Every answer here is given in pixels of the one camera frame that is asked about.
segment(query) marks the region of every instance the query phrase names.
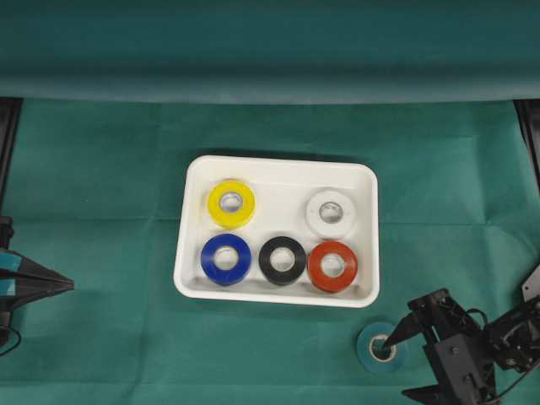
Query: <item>blue tape roll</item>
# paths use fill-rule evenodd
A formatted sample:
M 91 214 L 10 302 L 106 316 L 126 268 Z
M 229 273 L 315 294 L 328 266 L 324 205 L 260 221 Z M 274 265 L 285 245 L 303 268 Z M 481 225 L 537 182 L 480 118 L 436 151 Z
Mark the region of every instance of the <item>blue tape roll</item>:
M 222 270 L 213 259 L 215 252 L 221 247 L 231 247 L 238 254 L 238 262 L 230 270 Z M 201 251 L 202 270 L 216 284 L 231 285 L 241 281 L 250 269 L 251 252 L 243 239 L 232 234 L 214 236 Z
M 368 325 L 356 339 L 356 355 L 360 363 L 372 373 L 392 373 L 408 361 L 408 345 L 406 342 L 392 346 L 384 359 L 378 359 L 374 353 L 377 343 L 382 342 L 394 331 L 394 326 L 386 322 L 376 322 Z

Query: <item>teal tape roll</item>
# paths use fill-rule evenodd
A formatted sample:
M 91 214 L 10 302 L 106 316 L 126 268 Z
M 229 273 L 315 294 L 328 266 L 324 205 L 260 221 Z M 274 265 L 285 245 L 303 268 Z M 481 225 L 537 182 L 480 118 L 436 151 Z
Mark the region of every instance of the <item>teal tape roll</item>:
M 368 325 L 356 339 L 356 355 L 360 363 L 372 373 L 392 373 L 405 365 L 408 360 L 407 343 L 399 343 L 391 348 L 382 344 L 393 332 L 394 326 L 386 322 Z

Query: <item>yellow tape roll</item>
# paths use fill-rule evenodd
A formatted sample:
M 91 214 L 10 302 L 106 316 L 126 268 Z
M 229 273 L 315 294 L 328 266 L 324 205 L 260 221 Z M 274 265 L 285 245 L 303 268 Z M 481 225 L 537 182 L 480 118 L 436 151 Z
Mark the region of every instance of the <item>yellow tape roll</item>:
M 208 211 L 219 226 L 239 228 L 251 219 L 255 211 L 255 196 L 251 188 L 241 181 L 223 181 L 210 192 Z

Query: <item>white tape roll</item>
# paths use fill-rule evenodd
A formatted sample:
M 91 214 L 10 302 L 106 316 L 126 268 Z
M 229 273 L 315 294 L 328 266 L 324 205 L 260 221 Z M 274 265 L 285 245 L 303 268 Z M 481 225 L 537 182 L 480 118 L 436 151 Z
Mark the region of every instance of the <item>white tape roll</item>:
M 307 203 L 305 220 L 322 239 L 340 239 L 353 227 L 356 209 L 351 199 L 341 192 L 323 190 Z

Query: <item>tape roll center hole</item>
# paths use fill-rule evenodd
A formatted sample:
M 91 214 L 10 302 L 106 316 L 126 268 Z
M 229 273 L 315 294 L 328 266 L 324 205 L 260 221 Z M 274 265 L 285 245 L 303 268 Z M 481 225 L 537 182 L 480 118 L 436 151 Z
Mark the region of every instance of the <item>tape roll center hole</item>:
M 321 260 L 321 270 L 328 277 L 339 277 L 345 271 L 345 261 L 336 253 L 328 253 Z
M 343 218 L 343 208 L 337 202 L 325 202 L 319 208 L 319 215 L 327 224 L 337 224 Z
M 231 246 L 220 247 L 213 254 L 213 262 L 219 270 L 230 270 L 238 263 L 238 252 Z
M 377 335 L 370 340 L 370 354 L 376 361 L 381 363 L 392 361 L 397 354 L 396 346 L 384 347 L 387 339 L 387 335 Z
M 294 253 L 287 247 L 279 247 L 270 254 L 270 264 L 279 272 L 287 272 L 294 265 Z
M 235 213 L 243 204 L 242 196 L 237 192 L 226 192 L 219 199 L 219 207 L 226 213 Z

